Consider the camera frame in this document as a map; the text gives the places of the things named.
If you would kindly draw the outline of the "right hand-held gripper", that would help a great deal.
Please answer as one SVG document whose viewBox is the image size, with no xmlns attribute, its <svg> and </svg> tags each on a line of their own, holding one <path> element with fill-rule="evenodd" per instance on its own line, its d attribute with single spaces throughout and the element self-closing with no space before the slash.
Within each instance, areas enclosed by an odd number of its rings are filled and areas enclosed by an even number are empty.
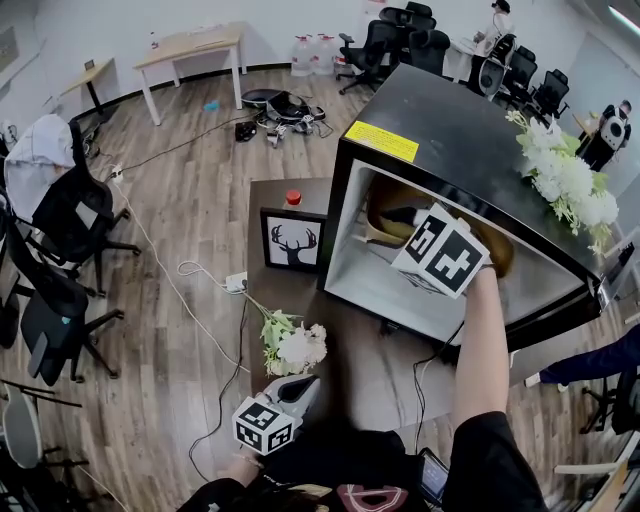
<svg viewBox="0 0 640 512">
<path fill-rule="evenodd" d="M 388 221 L 420 224 L 391 267 L 414 284 L 429 285 L 457 299 L 489 261 L 488 249 L 465 222 L 452 217 L 439 204 L 430 210 L 400 207 L 382 212 Z"/>
</svg>

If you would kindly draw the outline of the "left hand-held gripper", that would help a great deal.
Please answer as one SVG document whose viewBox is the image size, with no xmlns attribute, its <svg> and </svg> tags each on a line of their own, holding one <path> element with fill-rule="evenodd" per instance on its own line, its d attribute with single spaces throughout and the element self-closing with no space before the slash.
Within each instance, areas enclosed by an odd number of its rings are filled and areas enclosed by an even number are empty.
<svg viewBox="0 0 640 512">
<path fill-rule="evenodd" d="M 293 441 L 320 387 L 320 379 L 312 374 L 272 381 L 255 397 L 247 397 L 233 414 L 234 439 L 261 456 L 283 448 Z"/>
</svg>

